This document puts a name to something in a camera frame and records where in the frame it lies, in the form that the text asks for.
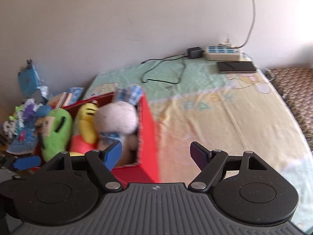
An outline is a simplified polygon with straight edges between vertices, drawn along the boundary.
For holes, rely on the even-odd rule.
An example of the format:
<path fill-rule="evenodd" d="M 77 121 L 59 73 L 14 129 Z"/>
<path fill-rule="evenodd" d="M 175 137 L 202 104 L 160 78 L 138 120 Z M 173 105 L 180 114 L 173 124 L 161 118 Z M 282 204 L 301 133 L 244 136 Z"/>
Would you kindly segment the yellow tiger plush red shirt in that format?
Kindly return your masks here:
<path fill-rule="evenodd" d="M 73 122 L 73 131 L 69 154 L 71 156 L 81 156 L 98 146 L 98 133 L 94 128 L 94 116 L 98 110 L 98 102 L 92 101 L 83 104 Z"/>

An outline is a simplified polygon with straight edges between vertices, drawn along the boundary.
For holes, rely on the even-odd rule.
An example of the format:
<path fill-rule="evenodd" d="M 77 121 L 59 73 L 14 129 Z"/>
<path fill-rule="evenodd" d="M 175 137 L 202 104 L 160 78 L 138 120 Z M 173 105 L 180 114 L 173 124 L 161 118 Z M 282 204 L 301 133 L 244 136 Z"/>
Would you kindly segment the white bunny plush blue bow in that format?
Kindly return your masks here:
<path fill-rule="evenodd" d="M 94 116 L 94 127 L 98 133 L 98 149 L 105 150 L 115 141 L 121 142 L 121 155 L 117 167 L 135 162 L 139 148 L 139 112 L 137 105 L 143 95 L 139 85 L 118 88 L 112 102 L 101 106 Z"/>

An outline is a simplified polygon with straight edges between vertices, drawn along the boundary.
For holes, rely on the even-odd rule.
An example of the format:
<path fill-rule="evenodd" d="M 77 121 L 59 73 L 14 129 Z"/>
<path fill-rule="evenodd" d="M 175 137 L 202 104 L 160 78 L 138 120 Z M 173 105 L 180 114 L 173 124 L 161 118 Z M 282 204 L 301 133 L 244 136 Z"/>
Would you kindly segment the green frog-hood plush toy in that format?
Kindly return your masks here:
<path fill-rule="evenodd" d="M 43 119 L 38 133 L 38 143 L 45 162 L 59 152 L 66 152 L 71 138 L 73 119 L 70 113 L 62 108 L 53 109 Z"/>

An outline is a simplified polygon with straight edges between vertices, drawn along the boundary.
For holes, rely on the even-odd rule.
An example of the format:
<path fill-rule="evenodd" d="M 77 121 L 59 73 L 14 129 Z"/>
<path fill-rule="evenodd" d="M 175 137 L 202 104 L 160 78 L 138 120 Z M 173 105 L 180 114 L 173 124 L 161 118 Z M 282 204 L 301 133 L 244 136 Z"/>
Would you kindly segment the cluttered toys and books pile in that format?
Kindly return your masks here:
<path fill-rule="evenodd" d="M 31 98 L 3 122 L 1 139 L 7 140 L 5 152 L 12 155 L 32 154 L 38 143 L 38 130 L 43 118 L 54 108 L 63 108 L 76 103 L 83 88 L 73 87 L 57 95 L 50 95 L 46 86 L 38 87 Z"/>

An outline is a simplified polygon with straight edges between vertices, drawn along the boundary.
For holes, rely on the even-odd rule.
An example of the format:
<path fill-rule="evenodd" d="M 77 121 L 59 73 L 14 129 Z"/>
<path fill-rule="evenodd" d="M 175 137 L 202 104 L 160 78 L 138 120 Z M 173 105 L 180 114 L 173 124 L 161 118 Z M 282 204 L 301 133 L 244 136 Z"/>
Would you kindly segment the red cardboard box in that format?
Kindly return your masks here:
<path fill-rule="evenodd" d="M 98 108 L 100 108 L 101 106 L 112 102 L 112 99 L 112 94 L 99 96 L 90 100 L 80 101 L 79 103 L 73 104 L 64 109 L 70 113 L 74 122 L 75 116 L 83 104 L 97 101 Z M 139 137 L 139 148 L 136 152 L 135 162 L 120 167 L 115 165 L 115 167 L 112 169 L 112 174 L 121 182 L 122 186 L 127 186 L 129 183 L 157 183 L 159 180 L 157 171 L 157 148 L 154 136 L 154 125 L 145 96 L 141 97 L 137 105 L 137 111 L 139 112 L 139 127 L 137 129 L 137 135 Z M 87 171 L 85 155 L 71 156 L 69 154 L 70 143 L 71 138 L 67 144 L 67 151 L 59 152 L 46 163 L 56 164 L 58 158 L 70 156 L 73 170 Z"/>

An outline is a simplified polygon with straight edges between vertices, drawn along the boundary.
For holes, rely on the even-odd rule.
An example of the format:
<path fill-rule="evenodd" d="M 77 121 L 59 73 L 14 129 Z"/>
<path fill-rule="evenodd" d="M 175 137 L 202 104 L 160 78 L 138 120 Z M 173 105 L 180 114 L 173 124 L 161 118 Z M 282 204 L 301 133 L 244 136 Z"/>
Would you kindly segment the pastel cartoon bed sheet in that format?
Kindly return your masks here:
<path fill-rule="evenodd" d="M 312 233 L 312 153 L 294 116 L 260 71 L 220 74 L 204 58 L 147 61 L 98 74 L 85 99 L 137 84 L 154 118 L 160 180 L 189 183 L 199 169 L 191 142 L 258 154 L 299 194 L 293 223 Z"/>

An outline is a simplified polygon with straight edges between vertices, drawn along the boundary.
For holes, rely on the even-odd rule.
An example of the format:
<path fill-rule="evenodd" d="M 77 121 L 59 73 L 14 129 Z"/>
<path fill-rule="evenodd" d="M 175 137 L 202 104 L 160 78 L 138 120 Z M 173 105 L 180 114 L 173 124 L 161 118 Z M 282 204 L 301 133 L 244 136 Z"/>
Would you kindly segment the blue packaged toy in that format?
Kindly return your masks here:
<path fill-rule="evenodd" d="M 40 78 L 32 60 L 27 60 L 17 75 L 19 87 L 24 98 L 30 98 L 36 91 L 40 90 Z"/>

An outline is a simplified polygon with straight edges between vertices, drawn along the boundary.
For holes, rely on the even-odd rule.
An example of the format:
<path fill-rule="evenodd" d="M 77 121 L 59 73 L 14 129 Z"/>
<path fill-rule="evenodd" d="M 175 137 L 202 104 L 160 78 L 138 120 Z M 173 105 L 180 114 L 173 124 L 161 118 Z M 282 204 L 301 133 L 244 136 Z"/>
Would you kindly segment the black smartphone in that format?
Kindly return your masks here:
<path fill-rule="evenodd" d="M 257 68 L 251 61 L 218 61 L 220 73 L 255 73 Z"/>

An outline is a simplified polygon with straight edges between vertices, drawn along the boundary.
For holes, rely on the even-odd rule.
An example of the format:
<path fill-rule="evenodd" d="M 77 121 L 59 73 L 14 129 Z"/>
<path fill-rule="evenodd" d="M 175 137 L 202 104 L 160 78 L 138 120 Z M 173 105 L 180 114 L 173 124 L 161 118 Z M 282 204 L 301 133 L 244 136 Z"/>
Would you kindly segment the white blue power strip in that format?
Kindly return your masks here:
<path fill-rule="evenodd" d="M 224 45 L 207 46 L 204 57 L 209 61 L 241 61 L 242 52 L 240 49 Z"/>

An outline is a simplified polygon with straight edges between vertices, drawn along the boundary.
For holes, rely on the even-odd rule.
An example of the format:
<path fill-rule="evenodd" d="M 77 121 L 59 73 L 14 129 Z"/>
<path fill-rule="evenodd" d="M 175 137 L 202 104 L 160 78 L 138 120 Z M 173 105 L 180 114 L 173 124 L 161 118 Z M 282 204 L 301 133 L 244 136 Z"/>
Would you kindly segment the black power adapter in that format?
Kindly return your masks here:
<path fill-rule="evenodd" d="M 187 49 L 187 57 L 190 60 L 203 57 L 203 49 L 201 47 L 192 47 Z"/>

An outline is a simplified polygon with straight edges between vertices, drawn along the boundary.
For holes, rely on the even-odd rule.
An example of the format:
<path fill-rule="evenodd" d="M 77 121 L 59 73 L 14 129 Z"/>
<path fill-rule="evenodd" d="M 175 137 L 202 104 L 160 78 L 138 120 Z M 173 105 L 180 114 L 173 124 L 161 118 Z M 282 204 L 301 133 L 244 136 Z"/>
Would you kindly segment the white charger plug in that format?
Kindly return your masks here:
<path fill-rule="evenodd" d="M 223 46 L 229 49 L 235 49 L 236 47 L 232 43 L 232 34 L 231 32 L 226 33 L 226 40 L 223 43 L 220 43 L 219 46 Z"/>

